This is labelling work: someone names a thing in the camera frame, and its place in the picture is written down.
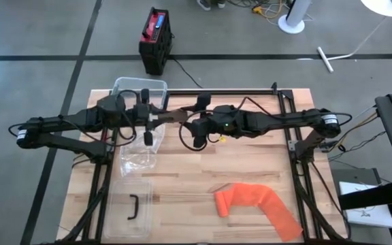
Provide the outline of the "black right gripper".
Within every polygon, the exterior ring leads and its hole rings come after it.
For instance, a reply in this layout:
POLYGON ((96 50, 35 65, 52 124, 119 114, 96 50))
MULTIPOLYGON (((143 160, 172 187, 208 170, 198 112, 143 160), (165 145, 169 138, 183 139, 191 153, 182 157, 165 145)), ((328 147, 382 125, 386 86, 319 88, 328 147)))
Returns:
POLYGON ((198 112, 199 119, 195 119, 191 123, 185 122, 184 127, 188 129, 193 137, 193 148, 202 149, 206 146, 207 141, 205 136, 209 134, 220 134, 229 137, 241 137, 242 132, 237 120, 232 116, 215 116, 206 115, 205 110, 211 103, 211 94, 201 93, 197 96, 196 104, 182 108, 185 115, 188 116, 190 112, 198 112))

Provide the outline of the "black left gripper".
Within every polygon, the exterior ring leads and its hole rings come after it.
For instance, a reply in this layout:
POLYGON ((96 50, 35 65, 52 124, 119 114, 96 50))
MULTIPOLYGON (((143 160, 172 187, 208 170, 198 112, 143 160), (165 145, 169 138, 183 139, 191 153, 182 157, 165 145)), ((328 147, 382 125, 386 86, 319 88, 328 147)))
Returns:
POLYGON ((144 143, 146 146, 153 145, 152 132, 159 126, 157 120, 150 118, 158 116, 158 109, 150 102, 150 91, 147 88, 141 90, 142 104, 133 106, 133 126, 145 127, 144 143))

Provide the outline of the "brown elastic bandage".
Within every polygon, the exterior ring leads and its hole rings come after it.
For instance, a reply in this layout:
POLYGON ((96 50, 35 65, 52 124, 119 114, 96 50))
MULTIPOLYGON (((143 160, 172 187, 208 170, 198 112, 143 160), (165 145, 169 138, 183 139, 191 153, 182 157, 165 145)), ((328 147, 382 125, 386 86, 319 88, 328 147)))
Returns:
POLYGON ((188 112, 185 110, 162 111, 152 115, 152 121, 158 125, 163 123, 183 123, 187 121, 188 112))

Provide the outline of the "orange elastic bandage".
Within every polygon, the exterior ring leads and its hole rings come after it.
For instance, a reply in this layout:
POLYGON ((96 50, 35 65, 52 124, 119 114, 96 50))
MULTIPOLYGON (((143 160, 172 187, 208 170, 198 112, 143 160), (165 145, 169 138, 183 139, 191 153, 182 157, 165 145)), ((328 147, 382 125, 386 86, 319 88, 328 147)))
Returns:
POLYGON ((218 215, 229 215, 232 206, 252 206, 260 209, 274 226, 283 242, 297 239, 303 232, 301 225, 276 192, 261 184, 234 183, 224 191, 214 193, 218 215))

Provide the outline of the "clear plastic bin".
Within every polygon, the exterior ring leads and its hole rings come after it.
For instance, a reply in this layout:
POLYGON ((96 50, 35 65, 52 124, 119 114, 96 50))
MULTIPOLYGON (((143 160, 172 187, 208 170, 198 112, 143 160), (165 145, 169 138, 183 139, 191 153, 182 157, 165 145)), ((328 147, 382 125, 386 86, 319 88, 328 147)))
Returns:
MULTIPOLYGON (((162 80, 120 77, 115 81, 111 94, 117 95, 123 90, 140 93, 143 88, 149 90, 149 103, 160 109, 165 108, 167 84, 162 80)), ((132 92, 123 92, 120 96, 124 98, 126 108, 132 108, 135 105, 136 98, 132 92)))

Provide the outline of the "clear plastic bag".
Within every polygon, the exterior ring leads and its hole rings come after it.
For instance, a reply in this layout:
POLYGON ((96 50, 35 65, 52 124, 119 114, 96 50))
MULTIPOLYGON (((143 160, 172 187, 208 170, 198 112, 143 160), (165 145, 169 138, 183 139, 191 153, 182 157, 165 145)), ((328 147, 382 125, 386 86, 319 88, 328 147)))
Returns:
POLYGON ((127 176, 136 171, 152 169, 157 162, 157 152, 165 136, 165 125, 151 131, 152 145, 144 143, 144 128, 136 127, 135 140, 120 147, 120 174, 127 176))

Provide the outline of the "black and red battery box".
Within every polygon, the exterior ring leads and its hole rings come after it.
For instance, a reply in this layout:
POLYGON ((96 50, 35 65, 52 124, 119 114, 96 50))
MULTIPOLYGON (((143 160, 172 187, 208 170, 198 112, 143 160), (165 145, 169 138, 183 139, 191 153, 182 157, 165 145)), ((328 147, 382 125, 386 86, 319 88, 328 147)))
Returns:
POLYGON ((147 74, 163 74, 173 38, 169 12, 151 7, 139 41, 139 54, 147 74))

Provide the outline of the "person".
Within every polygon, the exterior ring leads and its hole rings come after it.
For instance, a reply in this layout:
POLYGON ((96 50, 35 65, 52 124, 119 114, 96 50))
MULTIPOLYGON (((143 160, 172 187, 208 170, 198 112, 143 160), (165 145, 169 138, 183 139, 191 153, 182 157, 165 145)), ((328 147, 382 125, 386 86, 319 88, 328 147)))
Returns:
POLYGON ((198 5, 205 11, 210 11, 212 4, 217 4, 218 8, 223 9, 227 0, 196 0, 198 5))

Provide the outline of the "white paper sheet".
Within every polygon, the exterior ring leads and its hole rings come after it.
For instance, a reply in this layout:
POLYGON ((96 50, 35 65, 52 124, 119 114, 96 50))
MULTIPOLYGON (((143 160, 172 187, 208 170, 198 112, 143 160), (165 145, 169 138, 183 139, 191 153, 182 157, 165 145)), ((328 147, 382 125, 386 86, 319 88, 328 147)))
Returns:
MULTIPOLYGON (((339 182, 342 195, 376 188, 364 183, 339 182)), ((392 228, 392 215, 388 205, 368 206, 344 211, 351 224, 392 228)))

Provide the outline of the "white round table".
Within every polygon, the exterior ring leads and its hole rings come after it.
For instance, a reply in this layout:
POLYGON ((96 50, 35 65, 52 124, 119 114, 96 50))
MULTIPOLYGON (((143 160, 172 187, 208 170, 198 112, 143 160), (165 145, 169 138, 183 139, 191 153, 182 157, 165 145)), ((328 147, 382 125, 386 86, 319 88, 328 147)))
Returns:
POLYGON ((316 49, 329 73, 334 72, 334 69, 330 63, 331 61, 347 59, 355 55, 362 48, 362 46, 367 42, 367 40, 369 40, 369 38, 371 38, 371 36, 373 36, 373 34, 379 29, 379 27, 383 24, 383 22, 387 18, 392 18, 392 0, 360 0, 360 1, 367 9, 369 9, 373 13, 383 16, 383 18, 376 25, 376 27, 358 44, 358 46, 348 54, 328 57, 320 46, 316 49))

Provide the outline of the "white pedestal stand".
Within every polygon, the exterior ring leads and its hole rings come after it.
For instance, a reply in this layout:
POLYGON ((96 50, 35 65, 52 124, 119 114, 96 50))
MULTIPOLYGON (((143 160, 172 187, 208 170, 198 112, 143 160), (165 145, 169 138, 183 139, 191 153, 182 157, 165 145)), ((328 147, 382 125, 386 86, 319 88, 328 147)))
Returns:
POLYGON ((312 0, 294 0, 289 13, 278 19, 278 27, 288 34, 301 33, 305 28, 304 17, 312 0))

